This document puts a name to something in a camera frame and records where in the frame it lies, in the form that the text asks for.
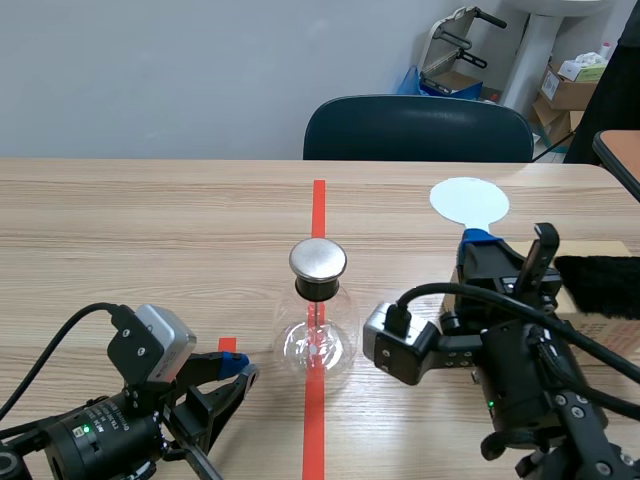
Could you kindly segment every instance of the table surface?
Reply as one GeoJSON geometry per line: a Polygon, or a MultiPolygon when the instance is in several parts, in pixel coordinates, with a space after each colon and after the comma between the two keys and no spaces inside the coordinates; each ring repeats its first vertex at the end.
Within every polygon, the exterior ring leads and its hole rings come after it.
{"type": "MultiPolygon", "coordinates": [[[[292,281],[288,253],[310,232],[314,179],[327,181],[327,235],[349,255],[343,285],[361,323],[380,301],[451,277],[462,228],[431,208],[429,191],[452,176],[507,193],[511,211],[492,232],[508,241],[532,239],[534,222],[551,222],[562,239],[621,240],[640,254],[640,206],[586,165],[5,159],[0,171],[0,398],[80,307],[165,306],[197,334],[197,351],[235,336],[262,370],[210,455],[227,479],[301,477],[304,387],[274,367],[271,323],[292,281]]],[[[416,308],[437,315],[440,302],[416,308]]],[[[82,322],[4,427],[117,392],[106,355],[113,334],[103,314],[82,322]]],[[[640,401],[612,370],[586,373],[596,387],[640,401]]],[[[640,456],[640,426],[610,420],[610,440],[640,456]]],[[[358,353],[326,399],[326,477],[516,478],[525,452],[485,462],[479,444],[490,432],[469,372],[433,371],[407,387],[358,353]]],[[[50,478],[43,454],[28,464],[34,478],[50,478]]],[[[156,478],[195,475],[179,462],[161,464],[156,478]]]]}
{"type": "Polygon", "coordinates": [[[615,156],[616,160],[640,180],[640,131],[607,130],[600,134],[601,142],[615,156]]]}

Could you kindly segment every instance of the robotic arm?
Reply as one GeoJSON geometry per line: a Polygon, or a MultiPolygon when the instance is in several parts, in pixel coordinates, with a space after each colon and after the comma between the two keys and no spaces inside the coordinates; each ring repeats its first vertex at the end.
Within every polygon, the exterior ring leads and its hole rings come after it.
{"type": "MultiPolygon", "coordinates": [[[[187,460],[200,479],[222,479],[207,454],[257,379],[257,367],[243,354],[191,353],[195,335],[169,310],[142,305],[134,313],[126,305],[104,305],[118,330],[107,352],[124,388],[66,414],[0,432],[2,440],[20,435],[0,443],[0,480],[30,480],[23,457],[39,450],[56,480],[146,480],[160,459],[187,460]],[[232,377],[211,393],[198,389],[232,377]],[[165,439],[163,425],[173,441],[165,439]]],[[[45,361],[52,350],[45,351],[45,361]]]]}
{"type": "Polygon", "coordinates": [[[640,420],[640,407],[587,385],[567,340],[640,380],[640,370],[577,333],[554,314],[562,285],[549,268],[559,246],[550,224],[525,258],[502,239],[467,230],[458,250],[458,284],[416,287],[381,304],[364,327],[364,354],[379,369],[416,385],[433,368],[473,366],[495,432],[481,445],[486,460],[506,448],[537,449],[516,466],[525,479],[640,479],[640,464],[609,443],[598,405],[640,420]],[[455,313],[436,325],[413,316],[419,296],[453,294],[455,313]]]}

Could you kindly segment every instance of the blue tape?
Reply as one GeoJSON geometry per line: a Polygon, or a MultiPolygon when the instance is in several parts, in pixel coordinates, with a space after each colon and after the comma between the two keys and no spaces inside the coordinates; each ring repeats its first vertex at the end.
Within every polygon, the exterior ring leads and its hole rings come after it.
{"type": "Polygon", "coordinates": [[[222,365],[220,366],[218,377],[220,380],[235,377],[247,365],[249,365],[249,357],[245,354],[222,352],[222,365]]]}
{"type": "Polygon", "coordinates": [[[482,243],[497,243],[502,242],[502,238],[494,237],[489,232],[482,230],[481,228],[467,228],[462,234],[462,240],[458,247],[458,265],[464,263],[464,254],[468,244],[482,244],[482,243]]]}

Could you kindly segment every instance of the sink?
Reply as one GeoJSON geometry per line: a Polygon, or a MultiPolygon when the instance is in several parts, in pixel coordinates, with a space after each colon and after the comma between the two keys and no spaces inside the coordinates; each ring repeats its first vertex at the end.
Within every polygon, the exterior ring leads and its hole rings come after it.
{"type": "Polygon", "coordinates": [[[587,17],[612,5],[615,0],[505,0],[527,13],[546,17],[587,17]]]}
{"type": "Polygon", "coordinates": [[[518,10],[531,14],[507,86],[500,98],[501,105],[512,108],[526,117],[542,81],[562,19],[592,15],[612,5],[615,0],[504,1],[518,10]]]}

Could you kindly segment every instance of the sink pedestal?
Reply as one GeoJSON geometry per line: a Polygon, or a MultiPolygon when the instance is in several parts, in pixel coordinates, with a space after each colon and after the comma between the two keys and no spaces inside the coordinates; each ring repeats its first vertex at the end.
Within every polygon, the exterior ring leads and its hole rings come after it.
{"type": "Polygon", "coordinates": [[[536,98],[563,17],[531,14],[500,104],[526,116],[536,98]]]}

